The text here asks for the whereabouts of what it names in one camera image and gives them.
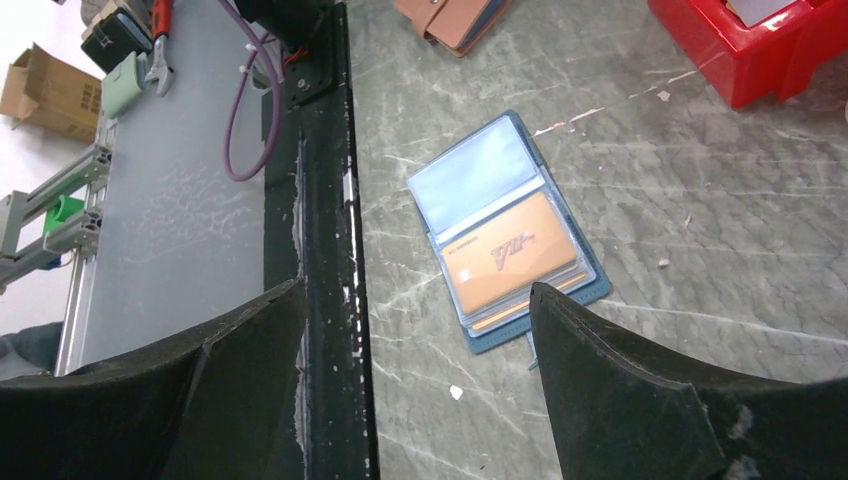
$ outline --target green object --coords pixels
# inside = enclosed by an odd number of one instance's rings
[[[52,232],[59,225],[65,223],[65,220],[71,218],[85,206],[82,200],[71,198],[67,195],[59,197],[59,203],[47,211],[44,217],[44,234]]]
[[[146,65],[147,55],[133,52],[103,79],[100,103],[107,118],[126,111],[144,93]]]

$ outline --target open card holder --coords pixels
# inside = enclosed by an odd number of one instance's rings
[[[568,294],[594,286],[583,295],[588,301],[609,293],[606,275],[514,112],[471,134],[408,183],[473,352],[529,329],[534,281]]]
[[[412,20],[415,32],[435,38],[462,57],[494,25],[512,0],[395,0],[395,8]]]

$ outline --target logo on card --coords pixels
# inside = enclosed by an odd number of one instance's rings
[[[524,232],[504,243],[500,247],[492,250],[492,256],[495,257],[495,266],[500,272],[503,270],[506,263],[506,257],[511,257],[520,252],[524,248],[524,242],[533,240],[536,236],[532,233]]]

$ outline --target brown leather wallet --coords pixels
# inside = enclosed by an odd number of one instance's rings
[[[503,15],[512,0],[394,0],[415,32],[462,57]]]

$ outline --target red bin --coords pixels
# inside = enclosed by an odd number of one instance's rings
[[[733,108],[800,93],[816,67],[848,49],[848,0],[797,0],[751,28],[723,0],[648,5]]]

